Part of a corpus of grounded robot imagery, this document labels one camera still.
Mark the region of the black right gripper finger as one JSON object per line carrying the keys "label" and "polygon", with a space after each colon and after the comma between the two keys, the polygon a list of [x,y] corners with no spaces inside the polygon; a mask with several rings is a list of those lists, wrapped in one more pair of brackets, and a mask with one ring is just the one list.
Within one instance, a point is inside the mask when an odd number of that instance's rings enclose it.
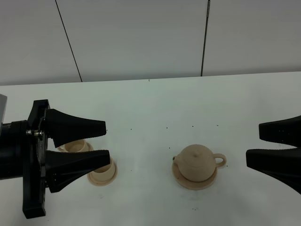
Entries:
{"label": "black right gripper finger", "polygon": [[301,146],[301,117],[259,124],[259,138],[264,141]]}
{"label": "black right gripper finger", "polygon": [[301,150],[299,148],[247,150],[246,165],[283,182],[298,193],[301,192]]}

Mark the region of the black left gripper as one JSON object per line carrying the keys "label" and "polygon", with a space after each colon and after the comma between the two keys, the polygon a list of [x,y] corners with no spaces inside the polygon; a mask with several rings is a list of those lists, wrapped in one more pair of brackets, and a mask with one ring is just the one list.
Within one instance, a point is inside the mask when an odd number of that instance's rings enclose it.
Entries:
{"label": "black left gripper", "polygon": [[78,153],[46,151],[46,133],[58,148],[73,141],[104,136],[106,124],[105,121],[79,118],[49,109],[46,99],[33,102],[23,152],[23,213],[27,219],[46,215],[46,182],[50,192],[56,193],[81,176],[110,164],[108,150]]}

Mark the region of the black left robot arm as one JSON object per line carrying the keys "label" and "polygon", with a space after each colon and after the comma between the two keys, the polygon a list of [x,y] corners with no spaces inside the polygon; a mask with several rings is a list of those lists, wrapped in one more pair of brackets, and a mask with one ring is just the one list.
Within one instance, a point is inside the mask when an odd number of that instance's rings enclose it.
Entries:
{"label": "black left robot arm", "polygon": [[80,139],[106,134],[104,121],[62,113],[48,100],[36,100],[27,120],[3,123],[0,128],[0,178],[23,179],[23,213],[43,217],[45,190],[56,193],[81,176],[110,163],[107,150],[62,153],[48,150]]}

